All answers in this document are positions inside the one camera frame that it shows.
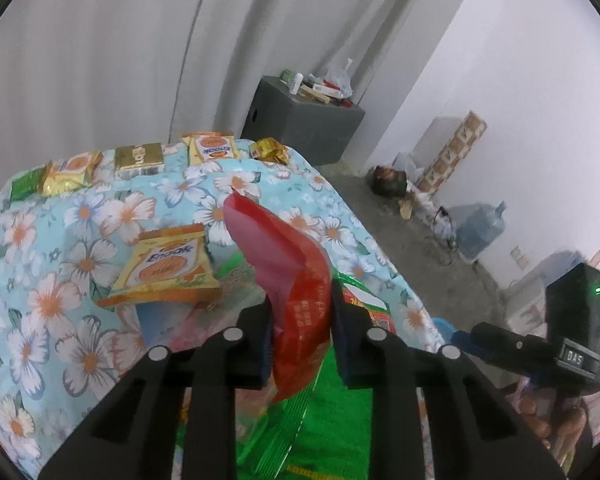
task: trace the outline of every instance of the table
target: table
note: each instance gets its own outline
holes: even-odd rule
[[[249,143],[238,141],[241,160],[190,168],[183,143],[164,146],[165,172],[129,181],[114,179],[109,150],[90,188],[14,203],[10,182],[1,190],[0,443],[27,477],[37,477],[146,351],[135,305],[105,310],[94,304],[138,235],[201,222],[219,269],[237,253],[222,219],[231,187],[318,240],[338,270],[391,306],[410,345],[436,351],[443,344],[419,298],[333,187],[294,150],[285,167],[247,158]],[[174,350],[199,345],[262,297],[248,270],[220,281],[221,300],[189,317]]]

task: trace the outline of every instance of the concrete floor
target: concrete floor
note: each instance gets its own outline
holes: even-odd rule
[[[415,216],[403,220],[397,200],[374,195],[364,179],[350,174],[342,163],[317,169],[358,216],[433,317],[443,317],[458,330],[469,331],[481,321],[503,326],[504,308],[497,286],[480,264],[468,265],[442,248],[429,227]],[[475,361],[498,387],[515,380],[512,374]]]

